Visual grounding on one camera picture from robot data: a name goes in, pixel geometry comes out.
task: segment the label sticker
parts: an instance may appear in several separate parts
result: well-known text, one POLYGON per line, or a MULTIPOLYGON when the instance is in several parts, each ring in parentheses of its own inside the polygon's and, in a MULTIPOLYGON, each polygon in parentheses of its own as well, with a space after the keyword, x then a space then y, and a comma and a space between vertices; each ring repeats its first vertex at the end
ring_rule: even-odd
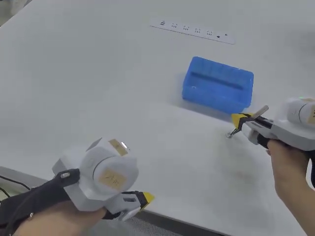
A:
POLYGON ((123 145, 121 143, 119 143, 116 139, 112 139, 108 142, 114 147, 114 149, 116 149, 116 151, 119 153, 120 156, 124 156, 124 155, 128 154, 128 152, 123 147, 123 145))
POLYGON ((103 173, 98 178, 98 181, 102 184, 107 185, 117 191, 120 191, 124 183, 126 182, 126 177, 119 174, 111 169, 105 169, 103 173))
POLYGON ((315 105, 312 105, 311 113, 309 120, 307 121, 308 124, 315 124, 315 105))
POLYGON ((314 102, 315 100, 312 99, 312 98, 302 98, 301 99, 302 101, 305 101, 305 102, 314 102))

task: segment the hand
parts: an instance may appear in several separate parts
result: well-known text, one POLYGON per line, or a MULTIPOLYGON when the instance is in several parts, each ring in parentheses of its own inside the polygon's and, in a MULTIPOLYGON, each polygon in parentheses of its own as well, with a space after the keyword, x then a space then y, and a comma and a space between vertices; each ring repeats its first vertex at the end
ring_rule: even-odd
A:
POLYGON ((315 191, 306 182, 308 158, 303 152, 282 143, 268 143, 275 188, 308 236, 315 235, 315 191))
POLYGON ((23 236, 78 236, 92 227, 106 213, 79 211, 72 202, 59 203, 24 221, 14 235, 23 236))
POLYGON ((282 200, 289 194, 288 191, 297 191, 308 187, 306 171, 309 160, 302 151, 286 147, 275 140, 269 141, 268 148, 267 152, 271 155, 276 192, 282 200))

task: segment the human hand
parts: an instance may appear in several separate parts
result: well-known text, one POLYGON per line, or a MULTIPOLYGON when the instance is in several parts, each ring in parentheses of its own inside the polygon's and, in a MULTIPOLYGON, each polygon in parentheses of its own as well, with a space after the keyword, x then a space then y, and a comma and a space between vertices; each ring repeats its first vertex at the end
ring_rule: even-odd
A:
POLYGON ((15 235, 78 236, 104 217, 106 210, 79 211, 71 201, 56 204, 24 221, 15 235))
POLYGON ((278 196, 285 200, 291 192, 308 188, 306 171, 308 158, 305 154, 292 147, 286 147, 279 141, 270 140, 267 151, 271 156, 275 188, 278 196))

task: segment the white table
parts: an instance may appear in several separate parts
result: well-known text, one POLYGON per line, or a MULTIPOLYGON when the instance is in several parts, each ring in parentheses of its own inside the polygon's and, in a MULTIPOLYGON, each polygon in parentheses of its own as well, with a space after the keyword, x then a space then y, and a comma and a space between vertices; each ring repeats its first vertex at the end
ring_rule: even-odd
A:
POLYGON ((252 71, 250 110, 314 94, 315 2, 34 0, 0 29, 0 174, 36 185, 63 150, 102 137, 138 157, 149 211, 233 236, 297 236, 261 147, 184 102, 193 56, 252 71), (228 45, 149 27, 166 16, 233 32, 228 45))

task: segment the blue plastic box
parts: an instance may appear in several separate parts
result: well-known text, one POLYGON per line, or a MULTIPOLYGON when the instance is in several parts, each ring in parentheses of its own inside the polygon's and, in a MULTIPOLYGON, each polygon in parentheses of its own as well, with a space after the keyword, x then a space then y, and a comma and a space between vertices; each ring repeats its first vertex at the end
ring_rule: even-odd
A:
POLYGON ((253 80, 252 72, 193 57, 182 97, 225 113, 241 113, 251 104, 253 80))

